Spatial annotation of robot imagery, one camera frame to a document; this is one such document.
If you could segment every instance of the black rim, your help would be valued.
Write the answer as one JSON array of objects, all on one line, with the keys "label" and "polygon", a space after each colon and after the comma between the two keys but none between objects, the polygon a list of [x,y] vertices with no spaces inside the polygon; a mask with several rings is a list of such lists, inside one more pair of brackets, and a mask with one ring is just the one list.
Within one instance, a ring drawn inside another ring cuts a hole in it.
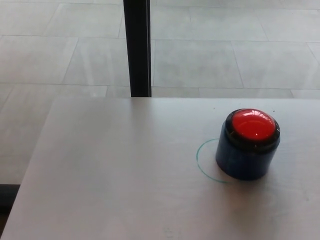
[{"label": "black rim", "polygon": [[273,134],[265,140],[262,140],[262,141],[250,140],[238,134],[232,124],[232,117],[239,110],[241,109],[237,109],[228,115],[228,117],[225,120],[225,130],[224,130],[226,138],[236,148],[241,149],[243,151],[248,151],[248,152],[265,153],[265,152],[272,151],[279,145],[280,127],[275,119],[273,119],[275,123],[275,130]]}]

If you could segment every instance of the red dome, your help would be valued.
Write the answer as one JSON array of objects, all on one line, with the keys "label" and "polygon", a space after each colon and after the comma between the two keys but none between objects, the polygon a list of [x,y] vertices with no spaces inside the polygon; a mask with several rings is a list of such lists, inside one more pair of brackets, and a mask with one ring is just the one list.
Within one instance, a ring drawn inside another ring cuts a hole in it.
[{"label": "red dome", "polygon": [[241,109],[232,116],[232,125],[242,137],[263,141],[276,130],[275,120],[263,111],[257,109]]}]

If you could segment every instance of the drawn circle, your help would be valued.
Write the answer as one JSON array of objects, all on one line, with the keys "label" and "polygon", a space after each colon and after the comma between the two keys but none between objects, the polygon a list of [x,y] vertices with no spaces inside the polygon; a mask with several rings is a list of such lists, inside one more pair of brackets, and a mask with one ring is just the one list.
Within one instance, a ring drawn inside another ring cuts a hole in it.
[{"label": "drawn circle", "polygon": [[221,184],[234,183],[237,180],[225,174],[216,163],[215,155],[218,142],[219,138],[213,138],[200,145],[195,155],[197,166],[207,178],[215,182]]}]

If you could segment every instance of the tiled floor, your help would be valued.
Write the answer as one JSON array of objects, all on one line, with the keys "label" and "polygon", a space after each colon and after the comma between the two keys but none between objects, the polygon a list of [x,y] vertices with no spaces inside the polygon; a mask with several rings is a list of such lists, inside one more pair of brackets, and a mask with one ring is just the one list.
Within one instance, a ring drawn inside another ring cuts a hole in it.
[{"label": "tiled floor", "polygon": [[[320,0],[151,0],[152,95],[320,99]],[[0,0],[0,183],[57,96],[129,97],[122,0]]]}]

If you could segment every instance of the table surface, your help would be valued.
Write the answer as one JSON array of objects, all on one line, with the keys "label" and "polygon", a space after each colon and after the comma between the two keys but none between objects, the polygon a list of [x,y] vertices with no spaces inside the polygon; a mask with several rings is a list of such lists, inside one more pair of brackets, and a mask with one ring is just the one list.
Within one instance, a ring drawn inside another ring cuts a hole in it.
[{"label": "table surface", "polygon": [[[221,125],[239,108],[281,128],[257,181],[215,162]],[[60,98],[2,240],[314,240],[319,113],[318,100]]]}]

